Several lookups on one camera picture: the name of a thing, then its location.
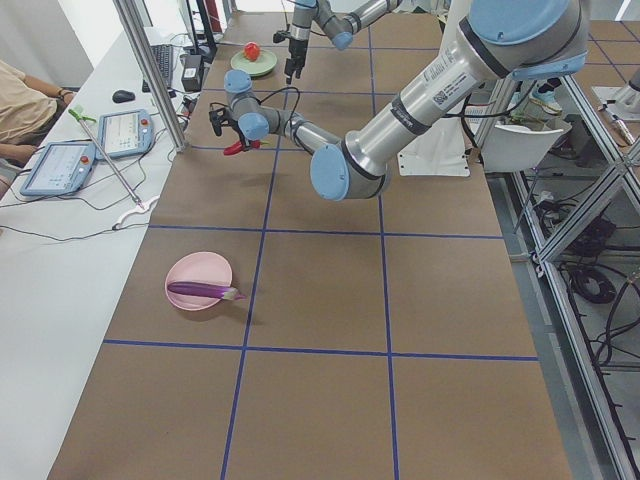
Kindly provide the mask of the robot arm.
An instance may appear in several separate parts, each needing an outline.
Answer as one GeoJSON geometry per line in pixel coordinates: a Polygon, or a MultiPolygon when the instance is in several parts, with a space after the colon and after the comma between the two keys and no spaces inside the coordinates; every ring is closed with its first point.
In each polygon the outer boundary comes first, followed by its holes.
{"type": "Polygon", "coordinates": [[[396,10],[401,1],[367,1],[343,17],[332,10],[329,1],[293,1],[293,4],[292,22],[285,30],[273,35],[275,43],[289,41],[289,57],[284,67],[287,85],[292,83],[293,78],[299,79],[305,67],[313,25],[322,31],[336,49],[342,51],[350,46],[357,33],[396,10]]]}
{"type": "Polygon", "coordinates": [[[590,14],[588,1],[473,1],[444,51],[362,129],[344,137],[295,110],[265,106],[250,76],[237,69],[225,74],[228,104],[210,110],[210,123],[217,135],[232,128],[240,151],[257,148],[269,134],[289,138],[311,154],[311,183],[326,200],[376,197],[388,183],[389,161],[477,86],[507,76],[547,79],[579,71],[590,14]]]}

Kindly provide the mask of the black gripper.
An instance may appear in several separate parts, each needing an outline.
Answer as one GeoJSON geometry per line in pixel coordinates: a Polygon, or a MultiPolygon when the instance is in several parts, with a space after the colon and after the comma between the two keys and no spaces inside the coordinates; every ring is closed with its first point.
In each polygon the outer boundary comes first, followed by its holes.
{"type": "Polygon", "coordinates": [[[228,126],[238,135],[239,142],[242,145],[242,151],[249,151],[251,149],[251,141],[245,138],[238,121],[233,118],[232,113],[227,114],[227,123],[228,126]]]}
{"type": "Polygon", "coordinates": [[[306,61],[306,41],[290,38],[289,53],[291,58],[288,58],[285,63],[285,77],[287,84],[292,83],[293,76],[295,76],[296,79],[301,77],[303,63],[306,61]]]}

